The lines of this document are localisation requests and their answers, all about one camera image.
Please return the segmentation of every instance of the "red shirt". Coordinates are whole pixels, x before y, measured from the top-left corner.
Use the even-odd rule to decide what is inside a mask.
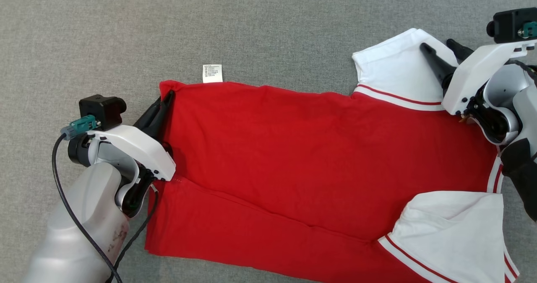
[[[444,111],[231,82],[169,90],[177,172],[156,183],[151,254],[326,282],[427,281],[377,240],[420,193],[498,191],[495,147]]]

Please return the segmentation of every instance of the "gray fabric surface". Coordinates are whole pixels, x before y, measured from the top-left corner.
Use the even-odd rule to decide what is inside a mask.
[[[473,48],[491,44],[485,26],[495,12],[535,1],[0,0],[0,281],[20,281],[46,233],[59,202],[50,151],[60,128],[77,118],[79,99],[119,96],[128,106],[123,120],[132,124],[158,96],[159,81],[199,83],[203,64],[223,64],[226,80],[350,94],[353,52],[410,27]],[[83,168],[65,148],[59,167],[68,186]],[[519,281],[535,282],[536,225],[510,182],[504,200],[505,241]],[[300,281],[150,256],[143,241],[144,235],[119,269],[126,282]]]

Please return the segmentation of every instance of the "white shirt sleeve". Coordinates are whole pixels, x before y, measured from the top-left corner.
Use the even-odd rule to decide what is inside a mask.
[[[501,194],[416,195],[380,244],[432,282],[513,282],[519,272],[503,239]]]
[[[458,66],[447,46],[421,29],[409,29],[352,55],[358,79],[355,91],[410,109],[442,110],[442,88],[420,51],[423,42]]]

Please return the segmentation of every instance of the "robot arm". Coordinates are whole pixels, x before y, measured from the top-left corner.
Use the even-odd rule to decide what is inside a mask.
[[[513,60],[535,50],[537,8],[497,13],[487,32],[496,44],[475,52],[448,40],[448,47],[463,60],[458,67],[439,58],[429,45],[420,48],[443,88],[442,106],[451,115],[476,122],[498,146],[503,174],[537,221],[537,67]]]
[[[140,212],[152,182],[170,180],[175,172],[173,159],[156,140],[172,101],[173,93],[162,102],[159,98],[136,126],[126,126],[120,116],[126,109],[123,100],[91,96],[79,103],[82,121],[62,130],[69,138],[71,160],[88,167],[65,197],[111,263],[117,260],[128,222]],[[108,264],[59,203],[24,282],[102,283],[109,275]]]

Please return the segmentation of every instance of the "white tag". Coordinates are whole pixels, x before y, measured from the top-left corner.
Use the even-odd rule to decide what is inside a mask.
[[[222,65],[203,65],[204,83],[222,83]]]

